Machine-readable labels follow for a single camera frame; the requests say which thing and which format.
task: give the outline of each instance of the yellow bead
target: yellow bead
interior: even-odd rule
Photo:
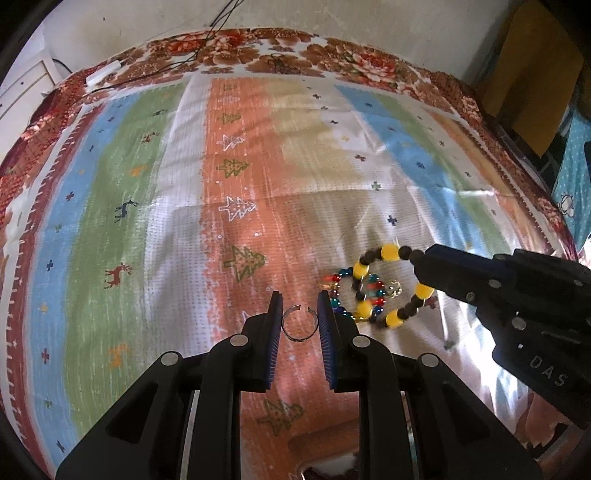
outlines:
[[[369,300],[360,301],[357,304],[357,310],[355,311],[355,317],[366,320],[371,317],[371,312],[374,306]]]
[[[382,247],[381,254],[382,258],[389,262],[400,260],[400,256],[398,255],[398,245],[396,244],[385,244]]]
[[[414,294],[421,300],[427,300],[431,295],[433,295],[434,291],[435,288],[427,287],[422,283],[417,283],[417,286],[414,289]]]
[[[357,278],[357,280],[361,280],[364,276],[366,276],[369,272],[369,265],[362,265],[357,262],[353,266],[353,276]]]
[[[386,315],[386,325],[390,328],[398,328],[402,325],[402,320],[398,318],[398,310],[392,310]]]

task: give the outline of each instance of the ring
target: ring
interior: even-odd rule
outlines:
[[[289,338],[289,340],[291,340],[292,342],[305,342],[307,339],[312,338],[312,336],[316,333],[316,330],[318,330],[318,314],[312,310],[310,307],[308,307],[308,313],[310,315],[312,315],[312,317],[314,318],[314,320],[316,321],[316,326],[314,327],[314,331],[309,334],[307,337],[303,337],[303,338],[297,338],[297,337],[293,337],[291,336],[289,333],[287,333],[285,331],[285,319],[291,315],[292,313],[298,311],[301,309],[301,305],[292,305],[291,307],[289,307],[285,313],[283,314],[283,317],[281,318],[281,330],[283,330],[283,333],[285,333],[285,336],[287,338]]]

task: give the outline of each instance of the white stripe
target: white stripe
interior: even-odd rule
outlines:
[[[168,350],[183,356],[208,351],[212,327],[207,318],[199,219],[203,181],[200,170],[210,79],[191,79],[166,139],[152,200],[144,260],[144,338],[146,368]]]

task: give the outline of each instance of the orange stripe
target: orange stripe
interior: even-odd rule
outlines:
[[[215,79],[207,105],[200,223],[206,235],[202,243],[208,256],[208,289],[213,293],[209,319],[219,328],[215,342],[240,331],[243,310],[249,315],[266,311],[273,289],[283,293],[286,308],[296,303],[303,304],[304,309],[307,305],[314,308],[316,304],[319,273],[314,266],[313,241],[307,235],[299,197],[279,196],[285,195],[294,168],[282,156],[281,138],[273,129],[267,107],[271,100],[266,97],[264,83],[259,79]],[[240,100],[220,101],[230,96]],[[223,124],[224,113],[240,114],[241,118]],[[224,134],[242,137],[244,142],[224,153],[217,143]],[[237,176],[226,178],[220,170],[225,159],[249,165]],[[230,222],[228,213],[218,210],[226,204],[226,197],[250,201],[256,204],[256,210]],[[265,265],[252,277],[244,276],[240,283],[235,272],[224,267],[224,262],[232,258],[232,245],[265,256]],[[317,337],[293,344],[282,336],[275,383],[267,396],[275,405],[281,399],[306,411],[288,431],[283,429],[275,437],[270,424],[257,422],[268,414],[263,396],[242,397],[242,441],[253,446],[248,449],[256,463],[256,478],[286,478],[298,464],[287,447],[289,439],[337,423],[327,415],[331,405]],[[274,466],[271,472],[269,465]]]

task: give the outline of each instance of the blue fabric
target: blue fabric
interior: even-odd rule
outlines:
[[[591,141],[591,122],[575,112],[552,198],[564,215],[577,251],[591,235],[591,166],[584,153],[588,141]]]

